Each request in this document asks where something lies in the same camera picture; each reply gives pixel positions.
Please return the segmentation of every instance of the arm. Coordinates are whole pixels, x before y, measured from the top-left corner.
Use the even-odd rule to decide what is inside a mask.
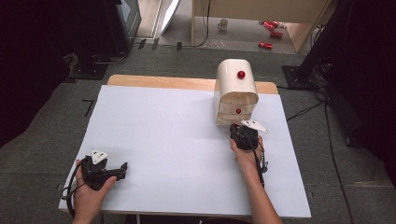
[[[245,151],[238,148],[233,139],[230,139],[230,145],[231,149],[235,153],[236,161],[238,162],[242,177],[244,178],[245,185],[247,187],[253,223],[282,223],[270,201],[270,198],[262,187],[257,174],[253,152],[251,150]],[[260,155],[260,150],[258,148],[256,150],[257,154]]]
[[[116,183],[117,178],[115,176],[111,176],[98,191],[91,189],[88,185],[84,185],[81,167],[78,167],[76,179],[77,186],[82,186],[77,189],[73,195],[76,210],[76,216],[73,220],[73,224],[89,224],[99,213],[106,194]]]

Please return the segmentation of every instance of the hand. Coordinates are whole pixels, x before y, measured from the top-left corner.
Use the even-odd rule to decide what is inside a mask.
[[[84,185],[84,179],[82,178],[80,166],[76,172],[76,179],[77,187],[81,187],[76,190],[73,196],[76,210],[76,216],[73,223],[91,223],[99,213],[106,194],[116,183],[117,178],[115,176],[111,176],[102,186],[102,188],[96,191],[91,189],[90,186]]]
[[[254,174],[257,174],[257,166],[253,151],[238,148],[232,138],[230,139],[230,147],[233,150],[233,153],[235,153],[235,159],[238,162],[242,175],[246,175],[250,172],[255,172]],[[262,151],[262,137],[259,136],[259,146],[256,148],[256,155],[259,160],[262,159]]]

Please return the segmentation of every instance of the red button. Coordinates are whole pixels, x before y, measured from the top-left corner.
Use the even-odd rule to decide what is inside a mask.
[[[245,77],[245,72],[244,71],[239,71],[238,72],[238,77],[241,78],[241,79],[244,78]]]

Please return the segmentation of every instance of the floor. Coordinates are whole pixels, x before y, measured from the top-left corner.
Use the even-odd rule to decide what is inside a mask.
[[[169,8],[171,3],[172,0],[163,1],[163,10],[159,17],[156,32],[153,38],[160,38],[160,45],[176,45],[177,42],[182,42],[183,46],[190,46],[192,8],[191,1],[180,2],[174,18],[171,20],[163,35],[161,35],[163,18],[165,16],[166,9]],[[151,9],[149,7],[141,8],[142,17],[144,17],[144,14],[150,14],[150,11]],[[220,23],[220,20],[221,18],[209,18],[208,40],[203,44],[205,48],[297,54],[291,44],[291,40],[286,28],[276,28],[277,32],[283,33],[283,37],[281,39],[276,39],[269,37],[270,32],[262,25],[259,25],[259,21],[227,19],[227,30],[221,31],[218,29],[218,24]],[[195,17],[194,46],[203,43],[206,35],[205,25],[206,18]],[[153,38],[147,38],[148,43],[152,43]],[[139,42],[141,39],[142,38],[137,38],[135,42]],[[258,45],[260,41],[273,44],[273,48],[271,50],[259,48]],[[300,54],[306,55],[309,50],[310,43],[308,40],[307,43],[305,43]]]

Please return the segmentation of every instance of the red object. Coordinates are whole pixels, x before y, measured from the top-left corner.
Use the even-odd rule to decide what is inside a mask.
[[[269,21],[265,21],[262,25],[271,32],[273,32],[275,30],[275,26],[273,24],[271,24],[271,22],[269,22]]]
[[[238,72],[238,78],[242,79],[245,77],[245,72],[244,71],[239,71]]]
[[[263,49],[272,49],[272,44],[261,41],[259,47]]]
[[[273,38],[282,38],[282,36],[283,36],[283,34],[282,33],[280,33],[280,32],[272,32],[271,34],[270,34],[270,37],[273,37]]]
[[[277,21],[268,21],[269,23],[271,23],[275,28],[279,27],[279,22]]]

